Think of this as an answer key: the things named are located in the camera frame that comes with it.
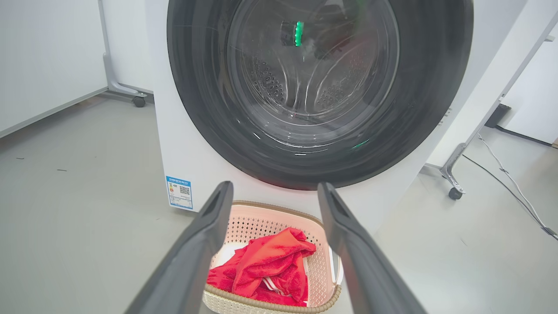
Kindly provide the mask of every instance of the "cable connector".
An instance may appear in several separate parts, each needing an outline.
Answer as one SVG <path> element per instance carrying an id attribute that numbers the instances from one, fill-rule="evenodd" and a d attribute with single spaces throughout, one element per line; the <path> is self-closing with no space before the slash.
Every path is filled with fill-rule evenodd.
<path id="1" fill-rule="evenodd" d="M 552 229 L 550 229 L 548 227 L 541 227 L 541 229 L 543 229 L 550 236 L 558 236 L 558 234 L 556 234 Z"/>

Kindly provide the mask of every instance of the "power cord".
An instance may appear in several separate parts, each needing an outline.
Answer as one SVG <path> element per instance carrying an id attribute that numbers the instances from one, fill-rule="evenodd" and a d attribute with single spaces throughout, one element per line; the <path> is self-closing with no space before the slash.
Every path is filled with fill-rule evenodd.
<path id="1" fill-rule="evenodd" d="M 494 179 L 496 179 L 498 182 L 500 182 L 501 185 L 503 185 L 506 189 L 508 189 L 508 191 L 523 205 L 525 206 L 525 209 L 527 209 L 527 211 L 529 212 L 529 214 L 531 214 L 531 216 L 533 217 L 533 219 L 541 226 L 541 229 L 544 230 L 544 232 L 546 232 L 547 234 L 549 234 L 550 236 L 552 236 L 554 239 L 558 240 L 558 235 L 549 227 L 547 227 L 542 220 L 540 219 L 540 217 L 538 216 L 537 212 L 535 211 L 535 208 L 533 206 L 533 204 L 531 204 L 531 202 L 529 202 L 529 200 L 525 197 L 525 195 L 523 195 L 523 192 L 521 192 L 521 189 L 519 188 L 519 185 L 517 184 L 517 182 L 510 176 L 509 172 L 507 170 L 505 170 L 504 165 L 502 165 L 502 162 L 500 162 L 500 160 L 496 157 L 496 155 L 494 154 L 494 152 L 492 152 L 492 149 L 490 148 L 490 146 L 488 146 L 488 144 L 484 141 L 484 139 L 482 138 L 482 136 L 480 134 L 477 133 L 477 135 L 479 136 L 479 139 L 484 143 L 484 145 L 487 147 L 488 151 L 490 152 L 490 154 L 492 155 L 492 157 L 494 157 L 496 159 L 496 161 L 498 162 L 498 165 L 500 166 L 500 171 L 502 171 L 503 173 L 505 173 L 508 178 L 513 182 L 513 185 L 515 186 L 515 188 L 517 189 L 517 191 L 519 192 L 519 194 L 521 195 L 521 197 L 525 200 L 525 202 L 523 202 L 519 197 L 517 197 L 517 195 L 512 192 L 512 190 L 510 188 L 508 188 L 507 185 L 505 185 L 502 181 L 500 181 L 500 179 L 498 179 L 494 174 L 492 174 L 490 171 L 488 171 L 485 167 L 479 165 L 478 163 L 476 163 L 474 160 L 472 160 L 471 158 L 463 155 L 463 157 L 469 159 L 471 162 L 473 162 L 475 165 L 481 167 L 484 171 L 488 172 L 488 174 L 490 174 L 492 177 L 494 177 Z"/>

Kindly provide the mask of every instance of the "floor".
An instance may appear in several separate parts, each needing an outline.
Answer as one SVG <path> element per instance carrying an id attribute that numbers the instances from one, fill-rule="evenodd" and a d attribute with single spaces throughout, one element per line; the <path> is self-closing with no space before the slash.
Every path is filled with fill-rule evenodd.
<path id="1" fill-rule="evenodd" d="M 482 134 L 557 230 L 558 150 Z M 509 183 L 479 140 L 465 155 Z M 459 201 L 418 175 L 374 235 L 386 255 L 431 314 L 556 313 L 558 241 L 481 168 L 454 173 Z M 0 312 L 122 313 L 193 219 L 162 182 L 152 104 L 94 97 L 0 139 Z"/>

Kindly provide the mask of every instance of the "basket rim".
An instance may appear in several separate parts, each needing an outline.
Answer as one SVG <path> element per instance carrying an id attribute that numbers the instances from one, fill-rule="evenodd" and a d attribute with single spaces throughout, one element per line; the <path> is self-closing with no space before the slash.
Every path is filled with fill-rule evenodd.
<path id="1" fill-rule="evenodd" d="M 324 224 L 317 217 L 312 216 L 312 215 L 307 214 L 307 213 L 300 212 L 300 211 L 292 210 L 290 208 L 281 207 L 281 206 L 277 206 L 277 205 L 266 204 L 266 203 L 252 202 L 252 201 L 233 201 L 233 206 L 235 206 L 235 205 L 260 207 L 260 208 L 264 208 L 264 209 L 267 209 L 267 210 L 273 210 L 273 211 L 288 213 L 288 214 L 291 214 L 291 215 L 297 215 L 297 216 L 300 216 L 302 218 L 306 218 L 306 219 L 309 219 L 311 221 L 314 221 L 318 225 L 320 225 L 320 227 L 324 228 Z M 331 296 L 331 298 L 329 298 L 329 300 L 327 302 L 325 302 L 324 304 L 322 304 L 320 306 L 317 306 L 317 307 L 288 306 L 288 305 L 280 305 L 280 304 L 275 304 L 275 303 L 268 303 L 268 302 L 264 302 L 264 301 L 254 300 L 254 299 L 250 299 L 250 298 L 247 298 L 247 297 L 239 296 L 239 295 L 234 294 L 234 293 L 227 292 L 225 290 L 221 290 L 219 288 L 215 288 L 215 287 L 211 286 L 210 284 L 205 284 L 205 292 L 210 293 L 210 294 L 214 294 L 214 295 L 216 295 L 218 297 L 221 297 L 221 298 L 225 298 L 229 301 L 233 301 L 233 302 L 237 302 L 237 303 L 241 303 L 241 304 L 244 304 L 244 305 L 253 306 L 253 307 L 257 307 L 257 308 L 262 308 L 264 310 L 287 312 L 287 313 L 316 314 L 316 313 L 321 313 L 321 312 L 324 312 L 324 311 L 330 309 L 333 306 L 333 304 L 335 304 L 335 301 L 337 301 L 339 299 L 339 295 L 341 294 L 341 285 L 336 284 L 335 285 L 335 291 L 334 291 L 333 295 Z"/>

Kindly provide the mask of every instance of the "red clothing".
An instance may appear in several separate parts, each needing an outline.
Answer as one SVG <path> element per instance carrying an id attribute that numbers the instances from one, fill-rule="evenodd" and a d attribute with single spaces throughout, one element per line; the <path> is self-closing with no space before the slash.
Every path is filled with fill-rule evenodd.
<path id="1" fill-rule="evenodd" d="M 308 279 L 302 259 L 315 251 L 302 231 L 287 228 L 250 240 L 228 262 L 209 270 L 207 283 L 251 299 L 306 306 Z"/>

